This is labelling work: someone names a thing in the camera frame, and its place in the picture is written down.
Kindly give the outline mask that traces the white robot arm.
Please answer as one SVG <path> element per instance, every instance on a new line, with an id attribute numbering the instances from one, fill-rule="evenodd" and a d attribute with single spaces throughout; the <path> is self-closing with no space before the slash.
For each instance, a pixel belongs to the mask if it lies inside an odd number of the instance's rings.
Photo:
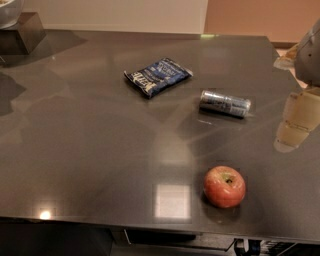
<path id="1" fill-rule="evenodd" d="M 320 86 L 320 19 L 299 42 L 294 67 L 298 80 Z"/>

